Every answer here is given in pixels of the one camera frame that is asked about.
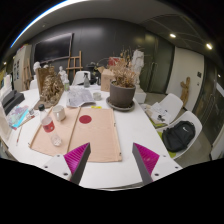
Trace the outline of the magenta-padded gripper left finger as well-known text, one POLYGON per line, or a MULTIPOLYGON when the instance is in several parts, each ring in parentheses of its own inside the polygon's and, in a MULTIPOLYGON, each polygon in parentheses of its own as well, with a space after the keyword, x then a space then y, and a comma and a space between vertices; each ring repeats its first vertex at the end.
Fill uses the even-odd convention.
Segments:
POLYGON ((42 166, 42 169, 78 185, 90 152, 90 144, 86 143, 65 155, 57 154, 53 156, 42 166))

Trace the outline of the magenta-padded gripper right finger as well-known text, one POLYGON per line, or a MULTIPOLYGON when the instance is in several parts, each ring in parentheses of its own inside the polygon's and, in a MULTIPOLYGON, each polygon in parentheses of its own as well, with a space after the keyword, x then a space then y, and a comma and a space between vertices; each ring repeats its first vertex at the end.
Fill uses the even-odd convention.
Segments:
POLYGON ((133 144, 132 153, 143 185, 150 184, 182 169, 168 154, 158 154, 137 143, 133 144))

